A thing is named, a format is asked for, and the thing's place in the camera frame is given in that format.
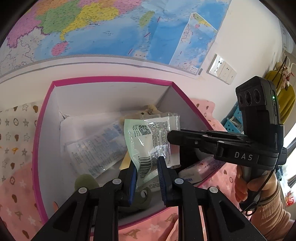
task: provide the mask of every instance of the camera lens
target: camera lens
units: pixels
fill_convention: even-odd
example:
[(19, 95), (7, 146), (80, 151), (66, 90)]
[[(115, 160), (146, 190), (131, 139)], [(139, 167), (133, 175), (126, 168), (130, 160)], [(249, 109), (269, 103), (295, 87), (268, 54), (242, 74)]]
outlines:
[(254, 90), (254, 100), (256, 101), (256, 103), (260, 102), (260, 93), (257, 89)]
[(249, 93), (248, 91), (246, 91), (246, 93), (245, 93), (245, 95), (244, 95), (244, 98), (245, 98), (245, 100), (246, 100), (247, 105), (250, 105), (252, 99), (251, 99), (251, 95), (250, 95), (250, 93)]
[(243, 98), (242, 98), (241, 95), (239, 96), (239, 103), (240, 103), (240, 104), (243, 104), (243, 103), (244, 103), (244, 100), (243, 100)]

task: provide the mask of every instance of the hand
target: hand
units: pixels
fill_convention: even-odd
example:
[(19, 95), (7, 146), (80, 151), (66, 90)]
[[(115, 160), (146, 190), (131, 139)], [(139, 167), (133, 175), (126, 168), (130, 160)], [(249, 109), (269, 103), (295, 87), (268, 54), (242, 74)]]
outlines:
[[(235, 177), (235, 199), (238, 202), (245, 201), (248, 197), (248, 189), (251, 191), (258, 191), (261, 185), (265, 182), (268, 175), (270, 174), (270, 171), (268, 171), (267, 175), (261, 176), (259, 178), (251, 180), (249, 183), (247, 183), (242, 178), (242, 168), (238, 165), (237, 166), (237, 176)], [(265, 184), (265, 186), (262, 189), (261, 192), (261, 198), (265, 199), (267, 197), (272, 196), (277, 187), (277, 179), (275, 173), (272, 174), (271, 178), (268, 180), (268, 182)]]

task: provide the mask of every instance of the box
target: box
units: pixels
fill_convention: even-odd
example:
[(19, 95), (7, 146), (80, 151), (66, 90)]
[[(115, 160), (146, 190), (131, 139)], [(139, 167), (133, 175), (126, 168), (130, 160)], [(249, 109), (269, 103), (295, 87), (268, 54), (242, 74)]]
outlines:
[[(148, 104), (161, 112), (178, 113), (183, 129), (212, 130), (203, 114), (173, 82), (120, 76), (52, 82), (40, 110), (33, 148), (33, 189), (43, 223), (54, 214), (52, 203), (61, 206), (74, 192), (76, 176), (62, 156), (65, 142), (89, 135)], [(117, 163), (105, 171), (98, 182), (116, 178), (119, 166)], [(155, 192), (147, 210), (120, 219), (119, 226), (133, 225), (164, 209), (160, 192)]]

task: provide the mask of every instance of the map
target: map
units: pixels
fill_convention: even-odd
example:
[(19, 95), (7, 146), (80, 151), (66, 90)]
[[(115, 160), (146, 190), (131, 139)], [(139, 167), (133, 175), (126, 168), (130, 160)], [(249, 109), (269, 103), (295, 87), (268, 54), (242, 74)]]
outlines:
[(0, 76), (70, 55), (117, 55), (196, 75), (231, 0), (39, 0), (0, 47)]

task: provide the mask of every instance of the pink and white package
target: pink and white package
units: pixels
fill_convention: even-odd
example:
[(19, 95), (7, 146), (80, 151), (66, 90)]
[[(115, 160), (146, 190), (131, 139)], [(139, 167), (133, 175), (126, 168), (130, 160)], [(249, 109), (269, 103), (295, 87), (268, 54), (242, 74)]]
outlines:
[(225, 162), (215, 160), (213, 156), (209, 156), (180, 171), (178, 176), (192, 184), (198, 184), (208, 179), (213, 172), (215, 173), (215, 171), (221, 168), (224, 164)]

